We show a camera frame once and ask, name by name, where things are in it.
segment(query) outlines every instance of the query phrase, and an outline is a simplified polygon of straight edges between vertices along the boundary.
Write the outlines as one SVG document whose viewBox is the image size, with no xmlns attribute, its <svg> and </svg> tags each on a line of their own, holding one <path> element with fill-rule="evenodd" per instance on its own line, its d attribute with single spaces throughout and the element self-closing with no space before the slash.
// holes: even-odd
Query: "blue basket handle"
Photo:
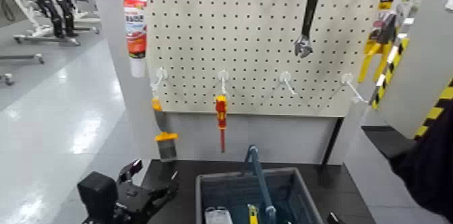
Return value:
<svg viewBox="0 0 453 224">
<path fill-rule="evenodd" d="M 268 224 L 275 224 L 276 223 L 276 209 L 274 205 L 272 205 L 272 201 L 270 199 L 268 186 L 266 185 L 266 180 L 264 179 L 263 169 L 261 167 L 261 163 L 258 160 L 258 148 L 255 145 L 250 145 L 249 149 L 247 150 L 247 156 L 245 157 L 245 163 L 247 164 L 251 159 L 251 168 L 253 174 L 256 175 L 258 178 L 258 183 L 260 184 L 261 195 L 264 199 L 264 204 L 266 205 L 266 214 L 268 217 Z"/>
</svg>

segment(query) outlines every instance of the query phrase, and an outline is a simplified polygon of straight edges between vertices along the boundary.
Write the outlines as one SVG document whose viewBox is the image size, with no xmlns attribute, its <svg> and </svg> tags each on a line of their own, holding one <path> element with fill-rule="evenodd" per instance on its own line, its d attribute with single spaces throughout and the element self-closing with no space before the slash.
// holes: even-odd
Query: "yellow and black striped pole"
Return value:
<svg viewBox="0 0 453 224">
<path fill-rule="evenodd" d="M 453 78 L 448 83 L 447 87 L 442 91 L 439 99 L 435 103 L 434 107 L 429 111 L 425 118 L 425 121 L 415 133 L 414 140 L 419 140 L 429 130 L 429 127 L 440 117 L 444 112 L 444 109 L 451 105 L 453 101 Z"/>
</svg>

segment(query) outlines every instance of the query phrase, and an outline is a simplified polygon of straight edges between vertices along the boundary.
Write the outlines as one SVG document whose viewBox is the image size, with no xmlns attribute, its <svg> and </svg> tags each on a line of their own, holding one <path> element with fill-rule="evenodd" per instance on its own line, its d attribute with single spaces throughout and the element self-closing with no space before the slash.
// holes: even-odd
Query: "yellow box cutter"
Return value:
<svg viewBox="0 0 453 224">
<path fill-rule="evenodd" d="M 373 81 L 377 81 L 379 75 L 384 70 L 387 64 L 388 53 L 392 49 L 393 40 L 396 36 L 395 22 L 396 15 L 389 14 L 388 17 L 382 22 L 382 29 L 370 34 L 367 44 L 365 45 L 365 58 L 363 59 L 362 68 L 360 69 L 360 74 L 357 78 L 359 83 L 365 80 L 369 64 L 371 63 L 371 58 L 374 55 L 382 54 L 381 61 L 374 71 Z"/>
<path fill-rule="evenodd" d="M 247 204 L 249 207 L 249 224 L 258 224 L 258 208 L 252 204 Z"/>
</svg>

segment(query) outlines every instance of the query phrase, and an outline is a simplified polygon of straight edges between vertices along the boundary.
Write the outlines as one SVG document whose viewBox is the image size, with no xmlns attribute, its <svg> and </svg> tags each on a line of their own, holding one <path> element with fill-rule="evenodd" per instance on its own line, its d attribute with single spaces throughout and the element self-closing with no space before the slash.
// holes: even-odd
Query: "black base panel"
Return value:
<svg viewBox="0 0 453 224">
<path fill-rule="evenodd" d="M 415 140 L 405 138 L 392 126 L 363 125 L 362 130 L 387 159 L 397 157 L 415 145 Z"/>
<path fill-rule="evenodd" d="M 354 181 L 345 166 L 315 164 L 262 163 L 264 169 L 296 167 L 302 175 L 321 217 L 326 222 L 330 212 L 347 224 L 375 224 Z M 195 223 L 195 179 L 197 175 L 241 171 L 244 163 L 226 161 L 153 160 L 142 182 L 144 188 L 157 188 L 169 181 L 174 170 L 179 172 L 179 191 L 148 224 Z"/>
</svg>

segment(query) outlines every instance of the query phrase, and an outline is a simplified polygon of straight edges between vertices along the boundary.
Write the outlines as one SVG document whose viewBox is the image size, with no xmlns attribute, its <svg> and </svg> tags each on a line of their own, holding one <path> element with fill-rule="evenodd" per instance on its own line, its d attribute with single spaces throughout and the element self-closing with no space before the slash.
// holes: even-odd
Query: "black counter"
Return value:
<svg viewBox="0 0 453 224">
<path fill-rule="evenodd" d="M 176 161 L 171 166 L 153 160 L 142 182 L 144 188 L 165 184 L 174 170 L 179 172 L 179 191 L 176 198 L 162 208 L 149 224 L 195 223 L 195 178 L 197 175 L 239 171 L 243 163 L 224 161 Z M 336 213 L 347 224 L 374 224 L 354 181 L 344 166 L 292 163 L 262 163 L 264 169 L 296 167 L 307 184 L 311 197 L 322 218 Z"/>
</svg>

